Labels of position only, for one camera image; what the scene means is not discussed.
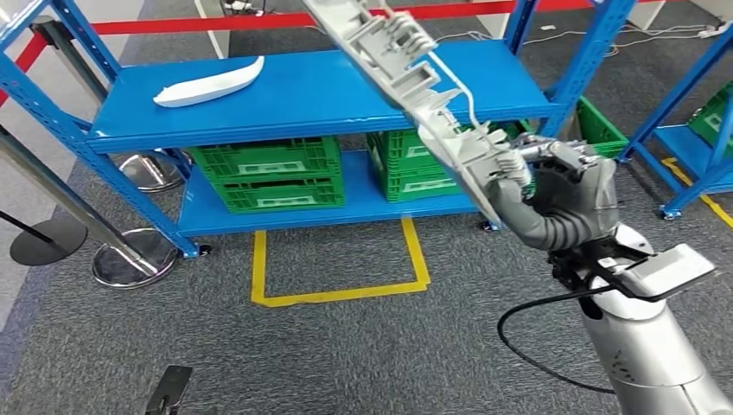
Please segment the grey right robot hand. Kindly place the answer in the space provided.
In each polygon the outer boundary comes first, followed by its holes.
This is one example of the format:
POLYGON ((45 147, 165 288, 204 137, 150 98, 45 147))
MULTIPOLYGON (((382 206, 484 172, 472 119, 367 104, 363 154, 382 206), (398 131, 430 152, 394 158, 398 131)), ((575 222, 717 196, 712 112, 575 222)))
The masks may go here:
POLYGON ((579 146, 534 137, 533 196, 514 181, 490 182, 486 195, 503 224, 531 248, 552 252, 609 236, 619 222, 615 161, 579 146))

